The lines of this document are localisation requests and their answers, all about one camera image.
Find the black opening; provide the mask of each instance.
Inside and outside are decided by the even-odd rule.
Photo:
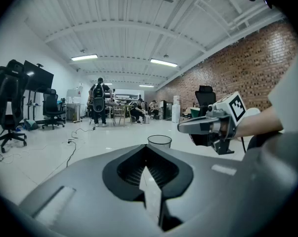
[[[191,166],[151,145],[141,145],[104,167],[104,184],[120,199],[142,201],[145,206],[144,191],[139,189],[145,166],[161,189],[159,226],[167,231],[182,222],[169,214],[165,201],[186,191],[193,180]]]

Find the black shirt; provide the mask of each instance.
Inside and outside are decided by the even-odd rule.
[[[129,105],[131,105],[131,110],[135,108],[139,108],[140,110],[142,110],[142,107],[141,105],[138,105],[138,102],[131,102]]]
[[[96,87],[96,85],[93,84],[93,86],[90,88],[90,90],[93,92],[93,89],[94,89],[95,87]],[[105,92],[105,91],[108,91],[108,90],[110,90],[110,87],[108,87],[108,85],[103,84],[103,90],[104,90],[104,92]]]

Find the robotic hand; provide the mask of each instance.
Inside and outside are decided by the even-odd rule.
[[[232,154],[230,140],[236,127],[245,116],[246,108],[238,92],[229,94],[212,105],[203,117],[193,118],[177,125],[182,133],[189,133],[195,145],[212,146],[219,155]],[[220,131],[221,123],[227,123],[227,131]]]

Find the person sitting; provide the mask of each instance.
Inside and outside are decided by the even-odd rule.
[[[130,114],[131,114],[131,116],[135,117],[135,121],[138,124],[141,124],[141,122],[139,120],[140,116],[142,117],[142,121],[144,121],[145,111],[142,109],[141,103],[142,103],[142,98],[139,98],[138,101],[136,101],[136,102],[130,103],[130,105],[131,105]]]
[[[151,114],[153,114],[154,116],[158,116],[159,115],[159,108],[158,108],[158,105],[157,105],[157,101],[153,100],[149,104],[149,112]]]

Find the white ceiling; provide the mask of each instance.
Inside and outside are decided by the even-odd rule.
[[[17,6],[32,31],[90,80],[103,77],[115,88],[148,84],[154,90],[282,17],[263,0],[171,1],[20,0]],[[94,53],[98,59],[71,60]],[[152,64],[151,58],[178,67]]]

